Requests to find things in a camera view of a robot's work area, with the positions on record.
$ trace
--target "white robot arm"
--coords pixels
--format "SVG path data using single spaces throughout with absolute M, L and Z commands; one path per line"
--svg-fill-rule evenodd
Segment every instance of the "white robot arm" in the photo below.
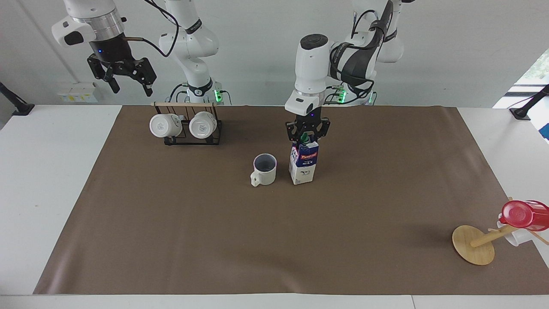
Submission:
M 62 46 L 89 43 L 93 54 L 88 64 L 96 79 L 120 91 L 114 75 L 129 76 L 143 85 L 147 96 L 156 79 L 147 58 L 135 60 L 124 35 L 121 18 L 113 0 L 63 0 L 69 16 L 52 26 L 55 40 Z
M 198 17 L 193 0 L 165 0 L 166 9 L 185 30 L 184 35 L 177 38 L 172 57 L 181 66 L 187 77 L 186 102 L 209 103 L 222 100 L 219 91 L 221 84 L 216 82 L 208 71 L 208 66 L 201 57 L 217 54 L 219 40 Z M 175 34 L 162 35 L 160 48 L 169 48 Z
M 287 111 L 297 115 L 296 121 L 286 123 L 290 140 L 297 142 L 307 134 L 316 141 L 326 135 L 330 122 L 321 118 L 321 107 L 330 97 L 337 96 L 338 104 L 368 97 L 376 77 L 376 61 L 393 63 L 402 57 L 404 48 L 396 35 L 397 22 L 402 2 L 413 1 L 353 0 L 355 21 L 345 42 L 329 42 L 321 34 L 301 39 L 295 61 L 295 89 L 285 104 Z M 368 23 L 368 31 L 356 31 L 361 20 Z M 342 86 L 326 96 L 332 88 L 326 85 L 328 75 L 341 81 Z

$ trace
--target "blue object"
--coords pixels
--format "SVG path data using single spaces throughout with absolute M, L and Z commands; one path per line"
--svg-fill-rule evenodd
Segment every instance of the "blue object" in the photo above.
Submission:
M 549 123 L 540 129 L 541 136 L 549 140 Z

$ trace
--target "mug handle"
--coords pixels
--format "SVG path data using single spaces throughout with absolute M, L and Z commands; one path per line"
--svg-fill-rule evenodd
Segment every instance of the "mug handle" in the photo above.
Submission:
M 254 187 L 257 187 L 261 183 L 261 180 L 259 179 L 259 173 L 258 172 L 254 171 L 250 175 L 250 179 L 251 179 L 251 185 L 254 186 Z

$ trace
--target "white mug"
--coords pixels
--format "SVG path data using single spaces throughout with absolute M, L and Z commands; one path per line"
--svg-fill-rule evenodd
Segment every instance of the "white mug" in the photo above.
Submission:
M 499 221 L 497 221 L 496 224 L 497 228 L 499 229 L 505 226 L 505 224 Z M 530 233 L 530 231 L 526 229 L 518 229 L 510 234 L 505 235 L 505 239 L 507 239 L 507 241 L 515 247 L 518 247 L 518 245 L 523 244 L 527 241 L 533 240 L 534 237 L 535 236 L 533 236 L 532 233 Z
M 276 158 L 272 154 L 263 153 L 254 159 L 254 172 L 250 175 L 251 185 L 270 185 L 276 178 Z
M 189 123 L 189 131 L 197 139 L 205 139 L 217 129 L 217 120 L 210 112 L 197 113 Z
M 176 114 L 157 114 L 150 119 L 149 129 L 156 137 L 169 137 L 181 134 L 183 125 Z

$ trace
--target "table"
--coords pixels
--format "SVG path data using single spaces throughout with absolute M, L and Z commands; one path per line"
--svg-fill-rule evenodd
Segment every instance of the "table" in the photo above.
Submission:
M 119 110 L 120 106 L 38 106 L 29 117 L 12 118 L 0 131 L 0 196 L 3 201 L 0 225 L 8 231 L 0 237 L 0 247 L 3 248 L 0 253 L 0 294 L 32 293 Z M 542 182 L 549 172 L 546 164 L 549 147 L 530 123 L 515 121 L 506 110 L 460 108 L 459 111 L 507 195 L 516 199 L 549 200 L 549 192 L 544 190 Z M 510 164 L 521 158 L 528 159 L 522 160 L 521 164 Z M 547 246 L 537 240 L 535 243 L 545 262 L 549 263 Z M 304 299 L 307 304 L 312 301 L 312 298 L 305 300 L 306 297 L 295 294 L 263 296 L 261 298 L 266 304 L 271 304 L 273 297 L 280 297 L 280 301 Z M 4 296 L 0 305 L 4 301 L 6 304 L 59 301 L 61 305 L 62 302 L 69 304 L 71 300 L 79 301 L 78 297 L 96 297 L 93 299 L 107 302 L 128 299 L 134 304 L 144 304 L 139 300 L 146 296 Z M 219 300 L 223 296 L 199 298 L 202 297 Z M 342 301 L 351 296 L 326 297 Z M 352 297 L 356 302 L 351 303 L 357 305 L 362 301 L 371 304 L 378 296 Z M 174 296 L 172 300 L 173 304 L 180 304 L 191 298 Z M 227 296 L 223 301 L 233 298 Z M 395 308 L 413 307 L 416 302 L 416 298 L 409 296 L 382 298 L 387 307 Z M 421 296 L 417 297 L 419 303 L 416 307 L 428 308 L 433 304 L 454 302 L 454 299 L 460 302 L 478 300 L 478 304 L 482 300 L 489 300 L 492 304 L 502 301 L 500 297 L 496 298 Z M 537 301 L 546 303 L 547 298 L 528 298 L 531 304 Z M 498 307 L 505 304 L 511 303 L 502 301 Z

